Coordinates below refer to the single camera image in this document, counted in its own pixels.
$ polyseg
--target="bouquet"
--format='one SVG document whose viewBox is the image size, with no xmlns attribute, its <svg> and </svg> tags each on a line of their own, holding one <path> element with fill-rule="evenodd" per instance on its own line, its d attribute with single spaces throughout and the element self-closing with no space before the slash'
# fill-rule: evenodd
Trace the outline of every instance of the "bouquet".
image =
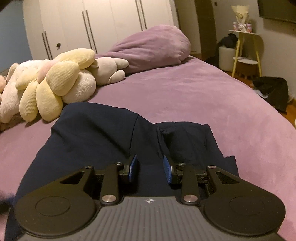
<svg viewBox="0 0 296 241">
<path fill-rule="evenodd" d="M 246 21 L 249 17 L 250 6 L 231 6 L 237 18 L 238 26 L 240 31 L 247 32 Z"/>
</svg>

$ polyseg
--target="metal screw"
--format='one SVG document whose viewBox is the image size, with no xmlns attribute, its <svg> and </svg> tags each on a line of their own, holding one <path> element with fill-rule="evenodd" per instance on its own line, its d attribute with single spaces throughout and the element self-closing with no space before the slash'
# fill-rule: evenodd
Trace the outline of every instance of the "metal screw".
<svg viewBox="0 0 296 241">
<path fill-rule="evenodd" d="M 196 202 L 197 200 L 198 200 L 198 197 L 197 196 L 195 196 L 195 195 L 185 195 L 184 197 L 183 197 L 183 200 L 185 201 L 185 202 Z"/>
<path fill-rule="evenodd" d="M 114 202 L 116 200 L 116 197 L 114 195 L 105 195 L 102 197 L 102 200 L 104 202 Z"/>
</svg>

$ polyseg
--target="circular pad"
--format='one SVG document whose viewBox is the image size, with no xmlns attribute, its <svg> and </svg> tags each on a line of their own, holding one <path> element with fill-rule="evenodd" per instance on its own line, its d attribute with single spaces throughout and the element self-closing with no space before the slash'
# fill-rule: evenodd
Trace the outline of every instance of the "circular pad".
<svg viewBox="0 0 296 241">
<path fill-rule="evenodd" d="M 58 216 L 70 208 L 70 202 L 64 197 L 46 197 L 36 204 L 36 210 L 44 216 Z"/>
<path fill-rule="evenodd" d="M 213 225 L 230 234 L 259 236 L 276 231 L 285 218 L 284 204 L 264 190 L 253 194 L 216 192 L 206 200 L 204 213 Z"/>
<path fill-rule="evenodd" d="M 96 213 L 94 200 L 82 187 L 57 183 L 44 186 L 22 197 L 15 206 L 15 217 L 28 233 L 54 238 L 79 231 Z"/>
</svg>

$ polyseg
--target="purple bedsheet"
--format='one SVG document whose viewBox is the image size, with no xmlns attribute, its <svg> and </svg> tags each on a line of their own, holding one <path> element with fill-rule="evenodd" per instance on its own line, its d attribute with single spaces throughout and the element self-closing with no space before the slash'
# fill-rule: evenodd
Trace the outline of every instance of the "purple bedsheet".
<svg viewBox="0 0 296 241">
<path fill-rule="evenodd" d="M 287 214 L 279 234 L 295 240 L 296 131 L 245 84 L 189 57 L 181 65 L 135 73 L 99 88 L 90 102 L 127 108 L 152 123 L 209 124 L 223 155 L 235 155 L 240 177 L 282 199 Z M 16 192 L 53 124 L 21 123 L 0 134 L 0 190 Z M 5 222 L 2 216 L 0 240 Z"/>
</svg>

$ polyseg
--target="bed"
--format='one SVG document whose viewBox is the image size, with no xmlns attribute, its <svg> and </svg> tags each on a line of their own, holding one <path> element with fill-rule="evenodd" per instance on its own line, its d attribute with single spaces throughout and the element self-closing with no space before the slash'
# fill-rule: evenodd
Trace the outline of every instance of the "bed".
<svg viewBox="0 0 296 241">
<path fill-rule="evenodd" d="M 126 58 L 130 62 L 126 79 L 98 88 L 89 102 L 127 108 L 152 123 L 209 124 L 223 155 L 236 157 L 240 177 L 284 202 L 287 213 L 279 234 L 287 241 L 295 240 L 294 127 L 242 82 L 188 57 L 188 48 L 187 38 L 169 26 L 128 37 L 98 55 Z M 17 191 L 54 123 L 23 122 L 0 134 L 3 195 Z M 0 219 L 0 240 L 4 240 L 6 218 Z"/>
</svg>

